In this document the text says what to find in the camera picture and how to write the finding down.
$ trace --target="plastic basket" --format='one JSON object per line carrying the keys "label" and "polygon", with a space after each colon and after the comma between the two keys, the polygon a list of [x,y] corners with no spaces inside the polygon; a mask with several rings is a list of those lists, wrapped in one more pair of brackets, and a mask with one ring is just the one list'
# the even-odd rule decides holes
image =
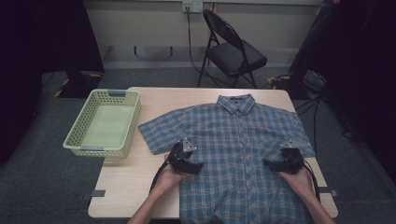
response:
{"label": "plastic basket", "polygon": [[64,140],[77,156],[126,158],[140,111],[140,93],[93,90]]}

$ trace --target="gray carpet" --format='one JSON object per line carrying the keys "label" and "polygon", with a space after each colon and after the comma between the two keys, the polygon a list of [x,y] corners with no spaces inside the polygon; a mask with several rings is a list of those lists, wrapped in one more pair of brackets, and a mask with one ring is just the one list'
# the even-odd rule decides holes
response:
{"label": "gray carpet", "polygon": [[[287,68],[263,68],[255,73],[258,86]],[[221,76],[212,68],[211,73]],[[102,158],[76,157],[62,147],[84,99],[53,97],[65,73],[43,76],[37,114],[17,150],[0,167],[0,223],[126,223],[127,218],[98,219],[88,215],[90,193],[103,163]],[[196,87],[198,74],[192,68],[107,70],[99,84],[104,89],[132,86]],[[204,77],[202,88],[216,88]],[[239,88],[247,88],[241,79]],[[305,101],[293,101],[295,106]],[[300,115],[313,141],[314,109]],[[369,148],[360,139],[342,135],[346,125],[331,108],[320,103],[317,113],[318,162],[331,189],[339,215],[338,223],[395,223],[396,199],[387,179],[372,163]]]}

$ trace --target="shirt collar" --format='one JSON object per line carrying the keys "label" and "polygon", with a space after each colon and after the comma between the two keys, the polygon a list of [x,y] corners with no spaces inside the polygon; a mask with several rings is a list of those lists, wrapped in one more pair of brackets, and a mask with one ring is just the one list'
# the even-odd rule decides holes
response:
{"label": "shirt collar", "polygon": [[241,96],[219,96],[218,104],[234,114],[236,110],[246,115],[254,106],[255,101],[251,94]]}

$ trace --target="short-sleeved shirt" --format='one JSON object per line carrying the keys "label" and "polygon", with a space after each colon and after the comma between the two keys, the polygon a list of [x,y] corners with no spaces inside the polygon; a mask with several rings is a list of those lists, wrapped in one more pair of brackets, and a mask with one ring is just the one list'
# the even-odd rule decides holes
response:
{"label": "short-sleeved shirt", "polygon": [[[216,104],[180,108],[139,125],[154,154],[182,138],[197,147],[202,171],[180,182],[182,223],[310,223],[302,200],[262,159],[282,161],[280,145],[308,143],[296,113],[257,104],[252,95],[219,96]],[[300,147],[304,157],[312,147]]]}

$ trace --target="human arm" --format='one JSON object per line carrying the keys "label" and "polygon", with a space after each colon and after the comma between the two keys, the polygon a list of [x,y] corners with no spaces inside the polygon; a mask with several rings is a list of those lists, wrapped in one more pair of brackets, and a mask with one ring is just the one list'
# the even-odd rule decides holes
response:
{"label": "human arm", "polygon": [[164,198],[172,189],[174,189],[182,179],[188,176],[191,175],[184,173],[176,174],[170,164],[166,165],[161,171],[157,183],[151,190],[151,193],[128,221],[128,224],[149,223],[162,198]]}
{"label": "human arm", "polygon": [[300,171],[294,175],[284,172],[280,172],[279,174],[289,183],[291,189],[303,200],[315,223],[335,223],[318,201],[312,188],[311,175],[305,168],[300,169]]}

